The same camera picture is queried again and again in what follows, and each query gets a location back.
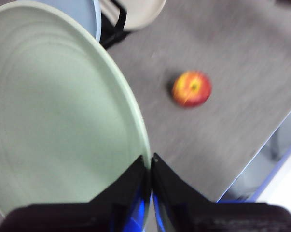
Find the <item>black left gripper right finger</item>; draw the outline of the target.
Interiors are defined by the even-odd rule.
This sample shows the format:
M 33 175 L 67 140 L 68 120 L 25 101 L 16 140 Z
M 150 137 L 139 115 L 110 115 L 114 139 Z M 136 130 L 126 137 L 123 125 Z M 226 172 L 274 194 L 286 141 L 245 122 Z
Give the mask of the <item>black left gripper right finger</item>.
M 152 196 L 160 232 L 291 232 L 291 213 L 266 203 L 215 203 L 154 153 Z

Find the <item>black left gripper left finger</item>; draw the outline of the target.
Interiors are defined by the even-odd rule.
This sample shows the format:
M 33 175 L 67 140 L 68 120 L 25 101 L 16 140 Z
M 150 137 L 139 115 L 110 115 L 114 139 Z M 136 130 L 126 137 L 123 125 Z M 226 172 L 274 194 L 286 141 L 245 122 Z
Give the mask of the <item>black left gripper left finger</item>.
M 138 158 L 87 203 L 32 204 L 11 211 L 0 232 L 141 232 L 147 211 L 147 169 Z

